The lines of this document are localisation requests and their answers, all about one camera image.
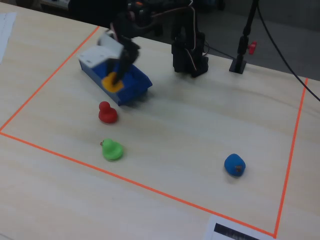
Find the red toy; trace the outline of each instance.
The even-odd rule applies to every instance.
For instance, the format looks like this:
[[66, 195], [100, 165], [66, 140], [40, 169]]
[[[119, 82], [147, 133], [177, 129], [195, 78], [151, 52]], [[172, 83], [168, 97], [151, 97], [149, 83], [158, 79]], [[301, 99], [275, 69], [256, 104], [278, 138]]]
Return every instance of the red toy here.
[[249, 54], [250, 54], [250, 55], [253, 55], [253, 54], [255, 53], [256, 47], [257, 47], [257, 41], [253, 41], [253, 42], [248, 46]]
[[117, 111], [110, 107], [110, 104], [106, 101], [102, 101], [99, 104], [99, 119], [106, 124], [113, 124], [118, 120]]

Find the orange boundary line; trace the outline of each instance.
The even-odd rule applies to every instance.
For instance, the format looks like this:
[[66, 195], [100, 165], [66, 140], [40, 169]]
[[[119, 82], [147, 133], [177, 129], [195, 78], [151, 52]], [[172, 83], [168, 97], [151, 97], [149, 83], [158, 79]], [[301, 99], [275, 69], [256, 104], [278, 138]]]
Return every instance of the orange boundary line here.
[[[305, 85], [308, 84], [308, 80], [309, 80], [308, 78], [305, 79], [305, 82], [304, 82]], [[291, 169], [291, 163], [292, 163], [292, 158], [294, 156], [294, 150], [295, 150], [297, 133], [298, 133], [299, 122], [300, 122], [300, 116], [301, 116], [301, 111], [302, 111], [302, 107], [303, 107], [303, 104], [304, 104], [305, 94], [306, 94], [306, 88], [304, 87], [303, 90], [302, 90], [302, 95], [301, 95], [298, 114], [296, 116], [295, 127], [294, 127], [292, 142], [291, 142], [289, 161], [288, 161], [288, 165], [286, 167], [286, 173], [285, 173], [285, 179], [284, 179], [283, 190], [282, 190], [282, 195], [281, 195], [281, 201], [280, 201], [278, 215], [276, 217], [276, 222], [275, 222], [275, 228], [274, 228], [274, 234], [273, 234], [273, 237], [275, 239], [277, 238], [277, 235], [278, 235], [281, 214], [282, 214], [282, 210], [284, 208], [285, 197], [286, 197], [287, 186], [288, 186], [288, 180], [289, 180], [290, 169]]]
[[97, 26], [93, 32], [90, 33], [90, 35], [67, 57], [66, 60], [49, 76], [49, 78], [41, 84], [41, 86], [25, 101], [24, 104], [22, 104], [21, 107], [4, 123], [4, 125], [0, 128], [0, 132], [12, 121], [12, 119], [15, 118], [15, 116], [30, 102], [30, 100], [49, 82], [50, 79], [68, 62], [68, 60], [96, 33], [96, 31], [99, 29], [99, 26]]
[[168, 194], [168, 193], [165, 193], [165, 192], [163, 192], [163, 191], [159, 191], [159, 190], [157, 190], [157, 189], [155, 189], [155, 188], [152, 188], [152, 187], [150, 187], [150, 186], [144, 185], [144, 184], [139, 183], [139, 182], [137, 182], [137, 181], [131, 180], [131, 179], [126, 178], [126, 177], [124, 177], [124, 176], [120, 176], [120, 175], [115, 174], [115, 173], [113, 173], [113, 172], [104, 170], [104, 169], [102, 169], [102, 168], [100, 168], [100, 167], [97, 167], [97, 166], [88, 164], [88, 163], [83, 162], [83, 161], [79, 161], [79, 160], [74, 159], [74, 158], [69, 157], [69, 156], [65, 156], [65, 155], [63, 155], [63, 154], [57, 153], [57, 152], [55, 152], [55, 151], [49, 150], [49, 149], [44, 148], [44, 147], [42, 147], [42, 146], [38, 146], [38, 145], [36, 145], [36, 144], [33, 144], [33, 143], [31, 143], [31, 142], [22, 140], [22, 139], [20, 139], [20, 138], [17, 138], [17, 137], [15, 137], [15, 136], [11, 136], [11, 135], [6, 134], [6, 133], [3, 133], [3, 132], [0, 132], [0, 135], [5, 136], [5, 137], [10, 138], [10, 139], [13, 139], [13, 140], [16, 140], [16, 141], [19, 141], [19, 142], [21, 142], [21, 143], [27, 144], [27, 145], [29, 145], [29, 146], [32, 146], [32, 147], [36, 148], [36, 149], [45, 151], [45, 152], [47, 152], [47, 153], [50, 153], [50, 154], [55, 155], [55, 156], [58, 156], [58, 157], [60, 157], [60, 158], [69, 160], [69, 161], [71, 161], [71, 162], [74, 162], [74, 163], [83, 165], [83, 166], [85, 166], [85, 167], [88, 167], [88, 168], [97, 170], [97, 171], [99, 171], [99, 172], [101, 172], [101, 173], [108, 174], [108, 175], [110, 175], [110, 176], [112, 176], [112, 177], [115, 177], [115, 178], [117, 178], [117, 179], [121, 179], [121, 180], [126, 181], [126, 182], [128, 182], [128, 183], [131, 183], [131, 184], [134, 184], [134, 185], [139, 186], [139, 187], [141, 187], [141, 188], [147, 189], [147, 190], [152, 191], [152, 192], [154, 192], [154, 193], [156, 193], [156, 194], [160, 194], [160, 195], [165, 196], [165, 197], [167, 197], [167, 198], [170, 198], [170, 199], [172, 199], [172, 200], [176, 200], [176, 201], [178, 201], [178, 202], [180, 202], [180, 203], [189, 205], [189, 206], [194, 207], [194, 208], [196, 208], [196, 209], [200, 209], [200, 210], [205, 211], [205, 212], [207, 212], [207, 213], [217, 215], [217, 216], [222, 217], [222, 218], [224, 218], [224, 219], [228, 219], [228, 220], [230, 220], [230, 221], [232, 221], [232, 222], [235, 222], [235, 223], [237, 223], [237, 224], [240, 224], [240, 225], [243, 225], [243, 226], [245, 226], [245, 227], [251, 228], [251, 229], [256, 230], [256, 231], [258, 231], [258, 232], [260, 232], [260, 233], [269, 235], [269, 236], [271, 236], [271, 237], [274, 236], [273, 233], [268, 232], [268, 231], [266, 231], [266, 230], [263, 230], [263, 229], [261, 229], [261, 228], [258, 228], [258, 227], [256, 227], [256, 226], [253, 226], [253, 225], [250, 225], [250, 224], [245, 223], [245, 222], [243, 222], [243, 221], [240, 221], [240, 220], [234, 219], [234, 218], [232, 218], [232, 217], [223, 215], [223, 214], [221, 214], [221, 213], [212, 211], [212, 210], [210, 210], [210, 209], [208, 209], [208, 208], [205, 208], [205, 207], [203, 207], [203, 206], [199, 206], [199, 205], [194, 204], [194, 203], [192, 203], [192, 202], [189, 202], [189, 201], [183, 200], [183, 199], [181, 199], [181, 198], [175, 197], [175, 196], [170, 195], [170, 194]]
[[[124, 180], [124, 181], [126, 181], [126, 182], [128, 182], [128, 183], [131, 183], [131, 184], [134, 184], [134, 185], [139, 186], [139, 187], [141, 187], [141, 188], [150, 190], [150, 191], [152, 191], [152, 192], [154, 192], [154, 193], [157, 193], [157, 194], [160, 194], [160, 195], [165, 196], [165, 197], [167, 197], [167, 198], [176, 200], [176, 201], [178, 201], [178, 202], [180, 202], [180, 203], [189, 205], [189, 206], [191, 206], [191, 207], [197, 208], [197, 209], [202, 210], [202, 211], [205, 211], [205, 212], [207, 212], [207, 213], [217, 215], [217, 216], [219, 216], [219, 217], [222, 217], [222, 218], [224, 218], [224, 219], [227, 219], [227, 220], [230, 220], [230, 221], [232, 221], [232, 222], [238, 223], [238, 224], [243, 225], [243, 226], [245, 226], [245, 227], [251, 228], [251, 229], [253, 229], [253, 230], [256, 230], [256, 231], [261, 232], [261, 233], [263, 233], [263, 234], [269, 235], [269, 236], [271, 236], [271, 237], [273, 237], [273, 238], [276, 239], [276, 238], [277, 238], [277, 235], [278, 235], [278, 230], [279, 230], [279, 225], [280, 225], [282, 210], [283, 210], [284, 202], [285, 202], [285, 196], [286, 196], [286, 191], [287, 191], [287, 186], [288, 186], [288, 180], [289, 180], [289, 175], [290, 175], [292, 158], [293, 158], [293, 155], [294, 155], [294, 149], [295, 149], [296, 138], [297, 138], [297, 133], [298, 133], [298, 128], [299, 128], [301, 111], [302, 111], [302, 107], [303, 107], [303, 103], [304, 103], [304, 99], [305, 99], [305, 94], [306, 94], [306, 88], [303, 88], [302, 96], [301, 96], [301, 100], [300, 100], [300, 105], [299, 105], [299, 110], [298, 110], [298, 114], [297, 114], [297, 117], [296, 117], [296, 122], [295, 122], [295, 127], [294, 127], [292, 142], [291, 142], [291, 148], [290, 148], [290, 155], [289, 155], [289, 160], [288, 160], [287, 169], [286, 169], [286, 173], [285, 173], [283, 190], [282, 190], [282, 195], [281, 195], [279, 210], [278, 210], [278, 214], [277, 214], [277, 218], [276, 218], [274, 233], [265, 231], [265, 230], [263, 230], [263, 229], [261, 229], [261, 228], [258, 228], [258, 227], [256, 227], [256, 226], [253, 226], [253, 225], [250, 225], [250, 224], [245, 223], [245, 222], [243, 222], [243, 221], [237, 220], [237, 219], [235, 219], [235, 218], [232, 218], [232, 217], [223, 215], [223, 214], [221, 214], [221, 213], [212, 211], [212, 210], [210, 210], [210, 209], [208, 209], [208, 208], [205, 208], [205, 207], [199, 206], [199, 205], [197, 205], [197, 204], [194, 204], [194, 203], [192, 203], [192, 202], [189, 202], [189, 201], [183, 200], [183, 199], [181, 199], [181, 198], [175, 197], [175, 196], [170, 195], [170, 194], [168, 194], [168, 193], [159, 191], [159, 190], [157, 190], [157, 189], [155, 189], [155, 188], [152, 188], [152, 187], [149, 187], [149, 186], [144, 185], [144, 184], [142, 184], [142, 183], [136, 182], [136, 181], [131, 180], [131, 179], [129, 179], [129, 178], [126, 178], [126, 177], [124, 177], [124, 176], [120, 176], [120, 175], [118, 175], [118, 174], [115, 174], [115, 173], [113, 173], [113, 172], [104, 170], [104, 169], [99, 168], [99, 167], [97, 167], [97, 166], [94, 166], [94, 165], [91, 165], [91, 164], [88, 164], [88, 163], [85, 163], [85, 162], [76, 160], [76, 159], [74, 159], [74, 158], [65, 156], [65, 155], [63, 155], [63, 154], [54, 152], [54, 151], [49, 150], [49, 149], [47, 149], [47, 148], [38, 146], [38, 145], [33, 144], [33, 143], [31, 143], [31, 142], [25, 141], [25, 140], [23, 140], [23, 139], [20, 139], [20, 138], [17, 138], [17, 137], [15, 137], [15, 136], [11, 136], [11, 135], [9, 135], [9, 134], [6, 134], [6, 133], [3, 133], [3, 132], [2, 132], [2, 130], [12, 121], [12, 119], [16, 117], [16, 115], [17, 115], [17, 114], [30, 102], [30, 100], [49, 82], [49, 80], [52, 79], [52, 77], [67, 63], [67, 61], [69, 61], [69, 59], [97, 32], [97, 30], [98, 30], [99, 28], [100, 28], [100, 27], [97, 26], [97, 27], [93, 30], [93, 32], [71, 53], [71, 55], [69, 55], [69, 56], [67, 57], [67, 59], [64, 60], [64, 62], [49, 76], [49, 78], [48, 78], [44, 83], [42, 83], [42, 85], [25, 101], [25, 103], [24, 103], [21, 107], [19, 107], [19, 109], [4, 123], [4, 125], [0, 128], [0, 135], [2, 135], [2, 136], [4, 136], [4, 137], [7, 137], [7, 138], [10, 138], [10, 139], [13, 139], [13, 140], [16, 140], [16, 141], [19, 141], [19, 142], [21, 142], [21, 143], [27, 144], [27, 145], [29, 145], [29, 146], [32, 146], [32, 147], [37, 148], [37, 149], [39, 149], [39, 150], [45, 151], [45, 152], [50, 153], [50, 154], [52, 154], [52, 155], [55, 155], [55, 156], [64, 158], [64, 159], [69, 160], [69, 161], [71, 161], [71, 162], [74, 162], [74, 163], [83, 165], [83, 166], [85, 166], [85, 167], [88, 167], [88, 168], [97, 170], [97, 171], [99, 171], [99, 172], [108, 174], [108, 175], [113, 176], [113, 177], [115, 177], [115, 178]], [[308, 78], [305, 79], [305, 85], [308, 84], [308, 80], [309, 80]]]

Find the green rubber duck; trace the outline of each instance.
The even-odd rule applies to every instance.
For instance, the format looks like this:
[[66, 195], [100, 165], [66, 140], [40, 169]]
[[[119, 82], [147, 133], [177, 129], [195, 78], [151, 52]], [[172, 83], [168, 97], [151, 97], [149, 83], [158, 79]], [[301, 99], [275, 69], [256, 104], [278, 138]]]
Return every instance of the green rubber duck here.
[[112, 141], [110, 138], [103, 140], [100, 145], [102, 146], [102, 155], [109, 162], [118, 160], [124, 154], [124, 149], [120, 143]]

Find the red clip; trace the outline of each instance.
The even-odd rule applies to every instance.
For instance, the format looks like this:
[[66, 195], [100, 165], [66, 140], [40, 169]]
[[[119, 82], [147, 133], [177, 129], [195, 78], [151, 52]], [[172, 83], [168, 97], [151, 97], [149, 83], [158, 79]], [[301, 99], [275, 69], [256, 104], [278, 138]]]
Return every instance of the red clip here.
[[255, 53], [256, 47], [257, 47], [257, 41], [253, 41], [250, 45], [248, 45], [250, 55], [253, 55]]

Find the yellow object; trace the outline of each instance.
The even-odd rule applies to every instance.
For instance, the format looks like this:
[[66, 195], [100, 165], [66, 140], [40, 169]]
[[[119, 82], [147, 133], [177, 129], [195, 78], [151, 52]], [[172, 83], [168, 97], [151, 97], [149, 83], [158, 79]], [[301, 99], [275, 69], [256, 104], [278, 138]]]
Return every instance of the yellow object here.
[[116, 75], [116, 72], [110, 72], [109, 75], [104, 77], [101, 81], [102, 86], [110, 93], [116, 93], [125, 87], [122, 80], [119, 80], [115, 85], [112, 84]]

